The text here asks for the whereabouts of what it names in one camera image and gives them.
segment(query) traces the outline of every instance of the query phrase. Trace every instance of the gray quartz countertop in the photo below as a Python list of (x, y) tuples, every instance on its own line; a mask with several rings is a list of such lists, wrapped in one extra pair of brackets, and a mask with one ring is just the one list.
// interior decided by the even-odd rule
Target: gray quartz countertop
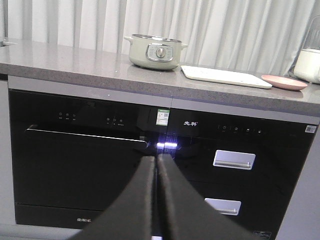
[(135, 66), (124, 54), (29, 40), (7, 41), (16, 44), (0, 47), (1, 74), (320, 117), (320, 84), (309, 83), (301, 91), (290, 91), (205, 82), (186, 78), (180, 67), (162, 71)]

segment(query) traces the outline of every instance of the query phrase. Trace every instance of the white curtain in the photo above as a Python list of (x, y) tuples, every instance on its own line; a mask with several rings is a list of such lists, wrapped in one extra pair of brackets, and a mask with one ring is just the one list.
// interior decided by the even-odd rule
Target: white curtain
[(4, 0), (0, 0), (0, 41), (5, 37), (5, 8)]
[(156, 35), (188, 64), (286, 75), (319, 2), (8, 0), (8, 37), (128, 54), (124, 36)]

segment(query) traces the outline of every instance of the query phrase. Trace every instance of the silver drawer handle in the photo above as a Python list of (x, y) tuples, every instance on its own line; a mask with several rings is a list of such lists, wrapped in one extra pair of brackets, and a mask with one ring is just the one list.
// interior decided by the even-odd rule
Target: silver drawer handle
[(238, 211), (234, 209), (215, 209), (221, 214), (232, 214), (232, 215), (238, 215)]
[(242, 163), (242, 162), (215, 160), (215, 164), (216, 165), (221, 165), (221, 166), (236, 167), (236, 168), (246, 168), (246, 169), (250, 169), (252, 167), (250, 162)]

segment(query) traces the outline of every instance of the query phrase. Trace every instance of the white appliance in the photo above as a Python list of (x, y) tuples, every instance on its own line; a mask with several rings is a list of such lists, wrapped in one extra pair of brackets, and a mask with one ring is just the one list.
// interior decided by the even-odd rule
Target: white appliance
[(293, 74), (310, 83), (320, 84), (320, 15), (311, 22)]
[(133, 64), (158, 70), (178, 67), (181, 51), (188, 46), (180, 40), (162, 36), (132, 34), (124, 39), (130, 42), (129, 60)]

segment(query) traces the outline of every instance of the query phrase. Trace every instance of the built-in appliance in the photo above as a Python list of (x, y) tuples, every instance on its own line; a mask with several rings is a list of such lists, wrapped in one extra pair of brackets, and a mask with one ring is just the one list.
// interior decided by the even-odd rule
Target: built-in appliance
[(9, 91), (16, 223), (81, 229), (155, 156), (164, 107)]
[(274, 240), (316, 125), (170, 109), (167, 150), (203, 200)]
[(117, 198), (142, 156), (169, 153), (203, 201), (274, 240), (318, 124), (178, 105), (9, 89), (16, 223), (81, 229)]

